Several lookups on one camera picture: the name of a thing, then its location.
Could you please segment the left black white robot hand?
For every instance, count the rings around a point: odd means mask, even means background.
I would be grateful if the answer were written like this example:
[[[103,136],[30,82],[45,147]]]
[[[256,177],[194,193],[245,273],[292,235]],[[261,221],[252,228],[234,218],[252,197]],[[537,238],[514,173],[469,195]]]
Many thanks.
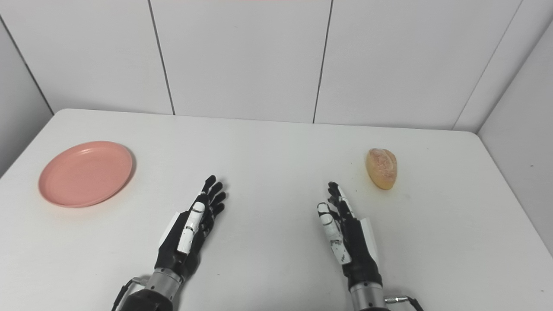
[[[215,175],[209,176],[192,205],[176,212],[164,230],[155,268],[171,270],[181,278],[194,274],[200,263],[200,250],[216,217],[224,210],[226,198],[223,183]]]

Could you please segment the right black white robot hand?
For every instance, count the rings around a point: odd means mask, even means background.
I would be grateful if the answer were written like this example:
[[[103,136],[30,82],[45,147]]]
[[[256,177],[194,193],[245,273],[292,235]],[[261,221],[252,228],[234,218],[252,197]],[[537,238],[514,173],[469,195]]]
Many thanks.
[[[371,231],[358,219],[340,185],[328,183],[329,198],[317,206],[324,234],[348,279],[348,288],[358,283],[383,285]]]

